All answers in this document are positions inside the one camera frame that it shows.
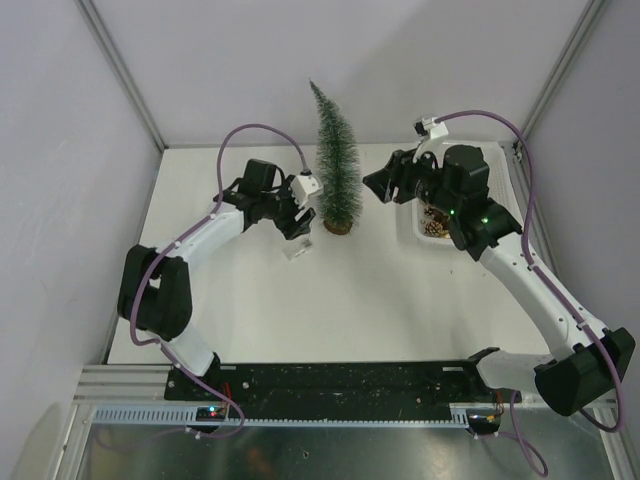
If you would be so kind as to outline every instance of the miniature christmas tree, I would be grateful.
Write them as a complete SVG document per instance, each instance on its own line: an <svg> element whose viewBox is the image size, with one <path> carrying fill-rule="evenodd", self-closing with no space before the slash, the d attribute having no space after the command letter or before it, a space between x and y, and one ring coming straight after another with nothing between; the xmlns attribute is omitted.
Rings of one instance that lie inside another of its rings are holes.
<svg viewBox="0 0 640 480"><path fill-rule="evenodd" d="M324 226L331 233L346 235L362 212L362 177L353 128L338 105L309 81L316 97L320 129L316 163L324 185L319 199Z"/></svg>

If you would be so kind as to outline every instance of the black mounting plate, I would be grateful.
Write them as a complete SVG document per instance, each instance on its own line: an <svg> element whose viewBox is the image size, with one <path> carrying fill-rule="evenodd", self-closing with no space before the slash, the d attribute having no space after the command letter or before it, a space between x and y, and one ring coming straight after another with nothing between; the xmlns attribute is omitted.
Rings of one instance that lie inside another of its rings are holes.
<svg viewBox="0 0 640 480"><path fill-rule="evenodd" d="M228 386L249 419L450 420L451 403L495 402L495 391L484 385L473 359L223 364L217 378L218 384L211 386L219 391ZM175 368L169 372L164 397L203 403L218 400Z"/></svg>

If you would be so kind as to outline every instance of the gray floor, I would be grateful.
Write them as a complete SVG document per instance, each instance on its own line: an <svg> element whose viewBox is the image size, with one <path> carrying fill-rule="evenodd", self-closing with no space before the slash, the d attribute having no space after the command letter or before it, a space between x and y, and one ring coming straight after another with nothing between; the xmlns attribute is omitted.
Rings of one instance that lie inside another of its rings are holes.
<svg viewBox="0 0 640 480"><path fill-rule="evenodd" d="M600 433L581 417L520 409L518 418L545 457L549 478L613 479ZM102 427L100 436L124 445L162 429L118 425ZM501 429L511 431L508 414ZM171 434L127 453L89 445L82 480L538 478L515 442L474 441L464 430L254 427L226 440Z"/></svg>

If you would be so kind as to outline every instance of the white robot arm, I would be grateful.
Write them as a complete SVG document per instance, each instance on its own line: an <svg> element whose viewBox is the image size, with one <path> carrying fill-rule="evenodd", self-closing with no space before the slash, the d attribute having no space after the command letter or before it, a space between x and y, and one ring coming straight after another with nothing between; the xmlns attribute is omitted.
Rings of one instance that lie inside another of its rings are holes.
<svg viewBox="0 0 640 480"><path fill-rule="evenodd" d="M522 228L489 197L489 167L479 148L449 147L438 167L431 150L446 138L446 126L435 119L421 119L415 128L422 142L413 150L394 152L382 170L363 179L364 184L384 203L419 198L450 215L448 228L455 246L505 285L549 347L549 355L495 349L481 356L477 369L485 384L539 393L561 415L571 415L609 391L613 381L606 361L583 327L588 325L601 341L620 378L635 347L631 335L623 328L610 331L591 315L530 246L535 263L525 261ZM584 323L574 321L558 292L580 311Z"/></svg>
<svg viewBox="0 0 640 480"><path fill-rule="evenodd" d="M273 187L276 172L280 172L281 183ZM285 178L275 165L249 160L243 177L225 189L218 211L182 242L174 239L156 247L136 245L129 250L118 296L118 314L130 319L145 270L159 252L171 243L176 244L145 288L136 327L158 339L181 366L198 377L205 376L212 365L219 364L219 359L190 322L189 272L223 244L265 218L273 220L287 240L308 234L315 216L308 202L321 191L321 182L310 173Z"/></svg>

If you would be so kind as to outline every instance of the wooden tree base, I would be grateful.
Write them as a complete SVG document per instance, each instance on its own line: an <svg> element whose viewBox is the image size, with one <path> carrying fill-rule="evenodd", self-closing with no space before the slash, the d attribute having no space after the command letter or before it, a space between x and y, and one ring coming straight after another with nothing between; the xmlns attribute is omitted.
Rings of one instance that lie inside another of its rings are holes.
<svg viewBox="0 0 640 480"><path fill-rule="evenodd" d="M345 228L334 227L333 225L327 223L326 220L323 223L324 223L324 228L326 228L329 232L333 233L334 235L346 235L351 231L351 227L353 227L352 223L347 225Z"/></svg>

